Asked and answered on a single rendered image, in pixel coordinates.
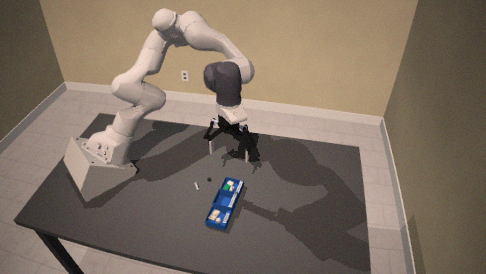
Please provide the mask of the cream domino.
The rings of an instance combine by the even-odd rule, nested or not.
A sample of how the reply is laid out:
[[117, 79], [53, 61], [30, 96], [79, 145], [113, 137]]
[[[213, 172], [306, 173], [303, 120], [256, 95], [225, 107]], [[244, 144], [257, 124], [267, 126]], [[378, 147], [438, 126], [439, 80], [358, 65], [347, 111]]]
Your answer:
[[214, 209], [214, 211], [212, 212], [212, 214], [209, 216], [209, 219], [210, 220], [215, 220], [217, 218], [217, 216], [219, 215], [220, 211]]

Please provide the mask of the blue rack of three labelled bins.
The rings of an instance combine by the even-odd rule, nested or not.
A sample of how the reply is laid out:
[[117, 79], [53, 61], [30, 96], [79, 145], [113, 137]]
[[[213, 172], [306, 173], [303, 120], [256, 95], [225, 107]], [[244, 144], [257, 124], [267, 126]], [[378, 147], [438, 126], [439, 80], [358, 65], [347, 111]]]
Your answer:
[[[224, 190], [222, 189], [229, 181], [234, 183], [234, 192]], [[232, 213], [234, 211], [234, 208], [236, 206], [236, 203], [239, 199], [239, 196], [241, 194], [241, 191], [244, 186], [244, 181], [242, 180], [237, 180], [233, 178], [226, 177], [221, 188], [219, 188], [213, 202], [212, 202], [212, 207], [207, 215], [207, 218], [205, 220], [205, 225], [210, 226], [213, 228], [217, 228], [220, 230], [226, 230], [227, 225], [229, 223], [229, 220], [232, 216]], [[238, 193], [236, 193], [238, 192]], [[232, 199], [231, 199], [232, 198]], [[231, 201], [230, 201], [231, 200]], [[229, 206], [228, 206], [229, 205]], [[214, 209], [220, 211], [219, 215], [217, 218], [220, 218], [221, 222], [216, 223], [215, 220], [210, 220], [209, 216], [212, 214]], [[227, 212], [227, 213], [226, 213]], [[225, 217], [224, 217], [225, 216]], [[223, 220], [224, 218], [224, 220]], [[223, 221], [223, 222], [222, 222]]]

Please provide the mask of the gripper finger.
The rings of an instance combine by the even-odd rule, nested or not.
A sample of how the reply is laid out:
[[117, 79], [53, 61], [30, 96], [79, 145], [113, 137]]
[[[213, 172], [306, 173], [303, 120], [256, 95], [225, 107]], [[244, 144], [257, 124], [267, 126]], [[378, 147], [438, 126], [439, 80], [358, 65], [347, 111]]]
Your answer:
[[207, 130], [206, 134], [205, 134], [205, 135], [204, 135], [204, 137], [203, 137], [204, 139], [208, 139], [208, 142], [209, 142], [209, 147], [210, 147], [210, 154], [212, 154], [212, 153], [213, 153], [213, 151], [214, 151], [214, 138], [215, 138], [217, 135], [219, 135], [220, 133], [222, 133], [222, 132], [223, 132], [223, 131], [226, 129], [226, 127], [224, 126], [224, 127], [222, 127], [221, 129], [220, 129], [220, 128], [219, 128], [219, 129], [217, 129], [217, 130], [216, 130], [216, 131], [215, 131], [213, 134], [209, 135], [209, 133], [211, 132], [212, 128], [213, 128], [214, 126], [216, 126], [216, 124], [217, 124], [217, 123], [218, 123], [218, 121], [217, 121], [215, 118], [213, 118], [213, 119], [211, 120], [211, 122], [210, 122], [210, 127], [209, 127], [209, 129]]
[[[241, 131], [243, 132], [243, 134], [241, 133]], [[235, 136], [238, 138], [238, 140], [244, 145], [244, 147], [246, 148], [246, 157], [245, 157], [245, 162], [248, 162], [249, 160], [249, 154], [250, 154], [250, 150], [251, 149], [254, 149], [255, 147], [255, 142], [248, 130], [248, 125], [245, 124], [244, 126], [242, 125], [239, 125], [239, 130], [237, 131], [237, 133], [232, 129], [230, 128], [229, 131]], [[244, 137], [245, 136], [245, 137]], [[249, 150], [249, 151], [248, 151]], [[247, 158], [248, 156], [248, 158]]]

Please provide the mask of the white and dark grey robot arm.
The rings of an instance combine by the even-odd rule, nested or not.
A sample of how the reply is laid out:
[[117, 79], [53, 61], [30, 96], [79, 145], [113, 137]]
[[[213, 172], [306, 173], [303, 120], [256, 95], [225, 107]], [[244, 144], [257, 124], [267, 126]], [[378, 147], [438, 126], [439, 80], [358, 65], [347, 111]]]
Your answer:
[[115, 77], [111, 84], [114, 96], [134, 105], [118, 111], [112, 125], [81, 144], [82, 149], [106, 164], [124, 165], [139, 123], [146, 115], [164, 106], [165, 92], [143, 82], [143, 79], [160, 71], [167, 49], [174, 43], [176, 48], [189, 45], [199, 51], [216, 51], [223, 53], [227, 59], [234, 58], [220, 61], [222, 64], [208, 64], [203, 72], [204, 83], [217, 94], [218, 115], [231, 125], [247, 120], [241, 103], [241, 84], [249, 83], [254, 77], [252, 62], [224, 34], [211, 28], [196, 11], [179, 15], [163, 8], [155, 13], [152, 25], [156, 30], [146, 39], [135, 65]]

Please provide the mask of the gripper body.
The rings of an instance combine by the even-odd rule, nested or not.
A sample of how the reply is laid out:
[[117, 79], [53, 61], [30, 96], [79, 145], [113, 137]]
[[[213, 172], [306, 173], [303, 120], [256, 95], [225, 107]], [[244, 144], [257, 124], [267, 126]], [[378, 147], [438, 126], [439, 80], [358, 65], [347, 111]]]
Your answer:
[[[222, 124], [220, 124], [220, 123]], [[222, 116], [218, 115], [218, 123], [217, 125], [219, 126], [219, 128], [221, 129], [222, 127], [226, 127], [226, 129], [223, 131], [225, 134], [230, 134], [232, 135], [232, 133], [229, 131], [230, 128], [232, 128], [235, 132], [237, 132], [239, 130], [239, 123], [237, 124], [233, 124], [231, 125], [226, 119], [224, 119]]]

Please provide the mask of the green and white eraser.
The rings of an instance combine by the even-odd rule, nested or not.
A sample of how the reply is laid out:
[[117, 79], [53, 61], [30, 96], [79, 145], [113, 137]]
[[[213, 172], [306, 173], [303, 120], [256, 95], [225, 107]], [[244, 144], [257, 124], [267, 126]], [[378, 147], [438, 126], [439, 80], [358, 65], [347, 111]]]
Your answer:
[[222, 189], [229, 191], [230, 187], [233, 186], [233, 185], [234, 185], [234, 183], [229, 181]]

